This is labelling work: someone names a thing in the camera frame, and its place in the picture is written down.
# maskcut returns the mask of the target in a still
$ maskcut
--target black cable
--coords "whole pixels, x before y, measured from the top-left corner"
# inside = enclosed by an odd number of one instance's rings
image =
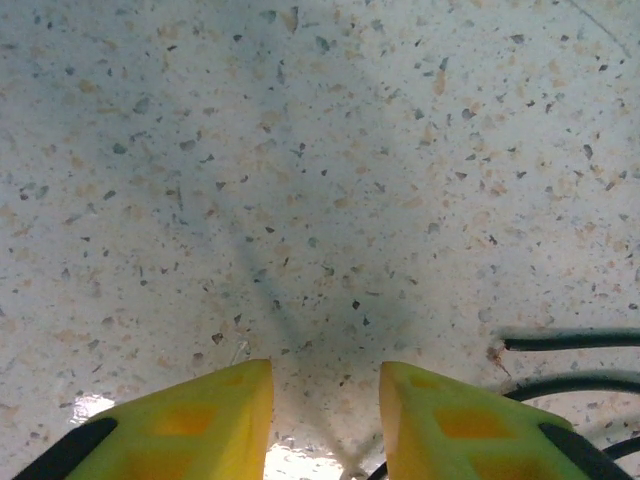
[[[636,372],[584,372],[559,375],[519,385],[505,397],[518,402],[554,393],[612,391],[640,394],[640,375]]]
[[[622,442],[614,443],[610,447],[603,450],[604,453],[609,455],[613,460],[631,455],[632,453],[640,452],[640,437],[630,438],[623,440]]]
[[[577,348],[640,347],[640,330],[550,330],[544,335],[507,333],[502,341],[507,350],[548,352]]]
[[[613,391],[640,394],[640,375],[636,372],[582,372],[547,377],[541,380],[526,382],[503,396],[524,402],[555,393],[582,391]],[[603,450],[616,460],[640,451],[640,437],[611,445]],[[387,476],[387,462],[380,465],[367,480],[383,480]]]

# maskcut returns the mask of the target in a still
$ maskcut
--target terrazzo floor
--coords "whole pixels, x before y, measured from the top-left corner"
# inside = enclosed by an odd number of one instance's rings
[[[384,360],[637,368],[491,348],[638,324],[638,31],[634,0],[0,3],[0,478],[245,358],[273,480],[382,461]],[[640,431],[624,394],[539,406]]]

